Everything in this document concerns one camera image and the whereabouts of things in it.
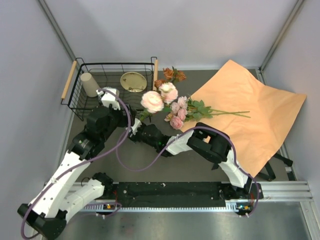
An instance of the pink flower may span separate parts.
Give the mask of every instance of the pink flower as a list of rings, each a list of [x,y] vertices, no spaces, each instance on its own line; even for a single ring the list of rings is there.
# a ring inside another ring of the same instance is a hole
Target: pink flower
[[[161,111],[165,106],[160,94],[156,91],[147,91],[143,94],[141,105],[151,114]]]
[[[165,82],[160,87],[161,96],[166,104],[172,103],[178,97],[178,90],[171,82]]]
[[[179,130],[184,125],[184,122],[178,116],[173,116],[170,120],[170,125],[174,129]]]
[[[171,119],[172,119],[172,117],[173,117],[174,115],[172,114],[172,113],[169,113],[166,117],[165,117],[165,121],[166,122],[169,122]]]
[[[186,109],[180,108],[179,111],[178,111],[177,116],[178,116],[182,121],[185,121],[187,114],[188,114],[188,112],[187,112]]]
[[[174,115],[177,115],[179,109],[180,109],[180,106],[177,102],[173,102],[170,106],[171,108],[171,112],[174,114]]]
[[[178,98],[178,104],[180,106],[180,108],[182,109],[187,109],[187,97],[186,96],[181,96]]]

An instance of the metal floor panel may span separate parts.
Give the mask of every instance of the metal floor panel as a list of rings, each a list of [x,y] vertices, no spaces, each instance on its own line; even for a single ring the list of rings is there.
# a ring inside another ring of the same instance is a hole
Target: metal floor panel
[[[250,218],[235,213],[78,213],[59,240],[311,240],[299,202],[261,202]]]

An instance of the flower bouquet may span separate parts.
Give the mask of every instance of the flower bouquet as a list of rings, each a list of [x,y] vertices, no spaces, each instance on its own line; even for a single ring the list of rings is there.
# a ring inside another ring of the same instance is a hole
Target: flower bouquet
[[[204,101],[192,100],[191,97],[178,97],[176,83],[186,80],[186,75],[172,67],[172,69],[163,69],[166,79],[159,79],[154,82],[157,91],[148,91],[142,96],[141,105],[144,107],[140,121],[146,117],[152,116],[157,112],[169,113],[165,117],[166,122],[179,130],[187,121],[200,121],[202,118],[213,118],[218,115],[232,114],[236,116],[250,118],[244,115],[249,111],[228,112],[213,109],[211,106],[205,106]]]

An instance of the cable connector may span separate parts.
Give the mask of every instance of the cable connector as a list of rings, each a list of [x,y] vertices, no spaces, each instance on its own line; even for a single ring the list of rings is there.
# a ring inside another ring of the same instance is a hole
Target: cable connector
[[[180,134],[177,134],[177,135],[174,137],[174,141],[175,141],[175,142],[178,141],[179,135],[180,135]]]
[[[51,182],[52,184],[57,184],[57,183],[58,183],[58,180],[57,180],[55,177],[51,177],[51,178],[50,178],[50,182]]]

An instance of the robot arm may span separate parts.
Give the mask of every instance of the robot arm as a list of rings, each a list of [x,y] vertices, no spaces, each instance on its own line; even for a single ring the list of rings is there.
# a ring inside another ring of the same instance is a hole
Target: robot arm
[[[108,88],[114,94],[119,94],[114,88]],[[50,184],[53,186],[36,203],[27,217],[27,223],[48,239],[57,238],[65,228],[69,220],[84,206],[93,200],[108,196],[115,202],[113,194],[113,180],[103,173],[96,173],[87,185],[68,195],[73,183],[79,175],[89,166],[90,162],[77,167],[59,180],[56,180],[63,172],[79,163],[96,157],[105,147],[105,142],[113,131],[120,127],[128,126],[127,117],[120,109],[115,97],[109,93],[98,92],[101,106],[94,108],[87,117],[84,130],[73,140],[64,156],[59,168],[53,174]],[[129,139],[134,142],[144,142],[156,149],[159,153],[170,142],[162,156],[170,157],[181,152],[194,150],[208,161],[218,164],[228,175],[233,186],[244,188],[251,185],[248,177],[241,173],[234,163],[234,153],[228,141],[220,134],[211,131],[195,129],[181,137],[163,135],[154,124],[145,125],[135,118],[135,112],[130,109],[131,131]],[[203,123],[197,126],[209,127]],[[22,204],[18,213],[24,217],[29,204]]]
[[[212,127],[198,122],[196,127]],[[142,125],[137,129],[136,134],[131,134],[129,138],[134,142],[143,142],[154,147],[159,153],[168,143],[172,142],[161,154],[164,157],[175,156],[179,153],[194,150],[206,160],[221,167],[228,176],[230,183],[239,188],[251,185],[251,180],[242,173],[235,164],[234,151],[229,142],[220,134],[208,130],[195,129],[185,133],[183,136],[163,135],[154,124]]]

